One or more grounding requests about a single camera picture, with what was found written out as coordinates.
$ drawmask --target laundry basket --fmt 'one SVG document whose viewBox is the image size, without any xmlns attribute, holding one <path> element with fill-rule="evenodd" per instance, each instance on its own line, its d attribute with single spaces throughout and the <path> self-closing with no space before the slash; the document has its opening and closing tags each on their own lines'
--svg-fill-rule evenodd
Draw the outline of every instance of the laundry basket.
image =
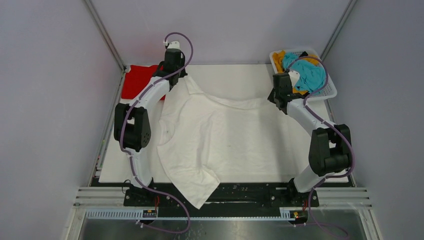
<svg viewBox="0 0 424 240">
<path fill-rule="evenodd" d="M 271 64 L 272 64 L 272 68 L 274 69 L 274 73 L 277 73 L 277 68 L 276 65 L 274 63 L 273 60 L 273 53 L 280 53 L 282 50 L 276 50 L 276 51 L 272 51 L 269 54 L 269 58 L 271 59 Z M 303 52 L 307 52 L 309 55 L 316 55 L 318 56 L 318 53 L 311 49 L 311 48 L 293 48 L 293 49 L 284 49 L 284 51 L 286 53 L 293 53 L 297 56 L 300 56 Z M 328 83 L 327 86 L 325 86 L 325 88 L 323 90 L 321 90 L 320 94 L 314 94 L 312 95 L 309 99 L 308 102 L 313 102 L 313 101 L 319 101 L 319 100 L 325 100 L 325 99 L 330 99 L 330 98 L 334 98 L 337 95 L 337 90 L 336 87 L 334 86 L 334 83 L 330 77 L 330 74 L 328 74 Z"/>
</svg>

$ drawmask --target red cloth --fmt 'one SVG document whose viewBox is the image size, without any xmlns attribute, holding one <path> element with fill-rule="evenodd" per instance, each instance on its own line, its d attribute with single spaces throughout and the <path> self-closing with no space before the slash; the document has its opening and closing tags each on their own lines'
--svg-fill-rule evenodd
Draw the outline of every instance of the red cloth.
<svg viewBox="0 0 424 240">
<path fill-rule="evenodd" d="M 136 66 L 131 65 L 131 70 L 125 74 L 121 98 L 133 99 L 147 86 L 158 65 Z"/>
</svg>

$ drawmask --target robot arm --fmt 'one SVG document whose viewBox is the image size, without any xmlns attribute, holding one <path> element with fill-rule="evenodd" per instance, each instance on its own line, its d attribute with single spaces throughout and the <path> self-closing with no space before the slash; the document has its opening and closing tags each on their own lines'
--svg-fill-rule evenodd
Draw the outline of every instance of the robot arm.
<svg viewBox="0 0 424 240">
<path fill-rule="evenodd" d="M 115 107 L 113 137 L 119 142 L 125 116 L 130 106 L 135 104 L 126 123 L 122 147 L 129 152 L 127 153 L 129 156 L 134 158 L 132 162 L 135 173 L 145 186 L 152 181 L 145 148 L 152 135 L 148 113 L 151 113 L 159 100 L 178 83 L 178 78 L 186 75 L 186 71 L 182 70 L 179 74 L 168 77 L 166 80 L 162 80 L 163 77 L 181 69 L 184 64 L 185 56 L 180 50 L 180 43 L 178 41 L 171 42 L 166 48 L 164 61 L 159 64 L 146 88 L 128 104 L 118 103 Z M 137 187 L 141 187 L 137 181 L 133 182 Z"/>
<path fill-rule="evenodd" d="M 274 103 L 278 109 L 295 119 L 311 136 L 309 148 L 309 165 L 301 174 L 291 179 L 288 189 L 292 192 L 292 198 L 311 191 L 323 178 L 334 173 L 339 173 L 352 164 L 352 156 L 348 146 L 342 141 L 335 131 L 323 122 L 320 122 L 304 106 L 304 96 L 293 93 L 291 76 L 288 72 L 273 75 L 273 89 L 268 100 Z M 344 125 L 334 126 L 350 142 L 349 128 Z"/>
</svg>

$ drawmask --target white t-shirt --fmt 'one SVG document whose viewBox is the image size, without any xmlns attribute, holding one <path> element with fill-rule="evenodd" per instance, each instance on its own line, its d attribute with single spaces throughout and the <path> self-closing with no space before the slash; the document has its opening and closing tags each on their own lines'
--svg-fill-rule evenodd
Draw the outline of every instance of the white t-shirt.
<svg viewBox="0 0 424 240">
<path fill-rule="evenodd" d="M 222 180 L 288 182 L 297 174 L 289 118 L 266 98 L 218 98 L 190 76 L 180 78 L 166 95 L 159 120 L 160 162 L 198 209 Z"/>
</svg>

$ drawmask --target white wall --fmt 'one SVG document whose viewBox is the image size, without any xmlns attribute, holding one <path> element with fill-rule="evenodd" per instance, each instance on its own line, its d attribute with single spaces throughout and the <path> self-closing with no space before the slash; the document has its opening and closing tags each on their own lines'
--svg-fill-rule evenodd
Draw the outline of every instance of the white wall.
<svg viewBox="0 0 424 240">
<path fill-rule="evenodd" d="M 358 1 L 325 63 L 384 239 L 423 239 L 424 2 Z"/>
<path fill-rule="evenodd" d="M 0 239 L 57 240 L 121 73 L 81 0 L 0 6 Z"/>
<path fill-rule="evenodd" d="M 93 0 L 126 64 L 163 60 L 164 37 L 186 34 L 194 64 L 269 63 L 271 51 L 321 53 L 349 0 Z M 181 39 L 183 50 L 190 49 Z"/>
</svg>

